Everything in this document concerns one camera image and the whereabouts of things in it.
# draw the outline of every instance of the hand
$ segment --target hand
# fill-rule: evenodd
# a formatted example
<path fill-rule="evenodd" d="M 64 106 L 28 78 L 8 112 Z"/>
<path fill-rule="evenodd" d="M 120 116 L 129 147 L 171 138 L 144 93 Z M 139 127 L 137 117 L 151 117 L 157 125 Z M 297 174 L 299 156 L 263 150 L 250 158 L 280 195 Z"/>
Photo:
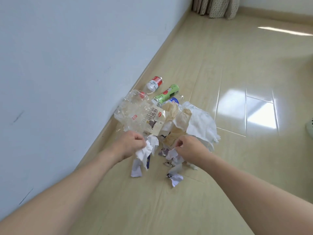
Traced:
<path fill-rule="evenodd" d="M 177 139 L 175 149 L 186 162 L 196 166 L 200 166 L 201 158 L 210 154 L 209 150 L 196 137 L 188 135 L 182 135 Z"/>
<path fill-rule="evenodd" d="M 134 131 L 124 132 L 111 146 L 117 162 L 129 158 L 136 151 L 146 146 L 143 136 Z"/>

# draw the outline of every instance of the wall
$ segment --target wall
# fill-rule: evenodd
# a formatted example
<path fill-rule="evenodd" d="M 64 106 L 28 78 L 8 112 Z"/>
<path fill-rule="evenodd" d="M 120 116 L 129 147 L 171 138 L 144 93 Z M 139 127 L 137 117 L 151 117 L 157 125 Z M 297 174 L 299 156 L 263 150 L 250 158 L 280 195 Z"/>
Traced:
<path fill-rule="evenodd" d="M 0 219 L 75 169 L 190 2 L 0 0 Z"/>
<path fill-rule="evenodd" d="M 313 0 L 240 0 L 240 6 L 313 16 Z"/>

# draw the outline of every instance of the tile floor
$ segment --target tile floor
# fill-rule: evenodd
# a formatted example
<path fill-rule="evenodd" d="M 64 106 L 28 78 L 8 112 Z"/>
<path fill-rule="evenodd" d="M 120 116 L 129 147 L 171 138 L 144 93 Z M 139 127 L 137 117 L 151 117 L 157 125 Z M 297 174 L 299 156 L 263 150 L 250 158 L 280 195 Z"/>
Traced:
<path fill-rule="evenodd" d="M 177 83 L 181 93 L 215 119 L 215 153 L 313 202 L 313 27 L 238 15 L 208 19 L 191 13 L 151 77 Z M 109 145 L 115 138 L 112 135 Z M 131 178 L 132 159 L 105 176 L 71 234 L 252 234 L 204 171 L 185 168 L 172 188 L 165 159 L 153 157 L 143 177 Z"/>

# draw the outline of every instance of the baseboard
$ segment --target baseboard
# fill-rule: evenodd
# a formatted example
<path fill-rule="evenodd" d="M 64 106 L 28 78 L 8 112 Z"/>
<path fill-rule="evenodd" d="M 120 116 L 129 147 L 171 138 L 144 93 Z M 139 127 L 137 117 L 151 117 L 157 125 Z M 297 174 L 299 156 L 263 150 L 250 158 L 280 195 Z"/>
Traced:
<path fill-rule="evenodd" d="M 252 7 L 239 7 L 239 14 L 267 18 L 277 21 L 292 22 L 305 25 L 313 25 L 313 16 L 289 13 L 283 11 L 273 11 Z"/>
<path fill-rule="evenodd" d="M 157 63 L 159 62 L 161 56 L 164 54 L 165 50 L 170 45 L 171 41 L 173 40 L 174 36 L 182 26 L 182 24 L 185 22 L 187 16 L 191 12 L 191 6 L 192 3 L 190 3 L 190 6 L 185 11 L 185 13 L 182 15 L 176 26 L 173 28 L 171 33 L 168 35 L 162 46 L 159 48 L 157 53 L 154 55 L 154 57 L 151 59 L 150 63 L 147 65 L 145 70 L 142 72 L 136 83 L 133 85 L 133 87 L 130 90 L 133 89 L 142 89 L 144 85 L 150 80 L 152 70 L 155 68 Z M 117 120 L 111 116 L 110 120 L 107 122 L 107 124 L 104 126 L 96 140 L 92 143 L 91 147 L 88 149 L 87 153 L 84 155 L 80 163 L 76 168 L 79 168 L 80 166 L 84 165 L 88 161 L 90 161 L 95 155 L 97 155 L 104 147 L 105 143 L 115 130 L 117 125 Z"/>

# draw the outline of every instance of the curtain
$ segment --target curtain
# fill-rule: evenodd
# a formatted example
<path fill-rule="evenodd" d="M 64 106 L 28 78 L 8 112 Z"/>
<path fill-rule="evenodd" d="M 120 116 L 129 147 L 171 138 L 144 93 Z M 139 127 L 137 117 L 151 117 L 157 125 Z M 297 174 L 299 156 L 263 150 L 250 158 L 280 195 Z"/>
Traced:
<path fill-rule="evenodd" d="M 193 11 L 209 18 L 233 19 L 239 7 L 239 0 L 194 0 Z"/>

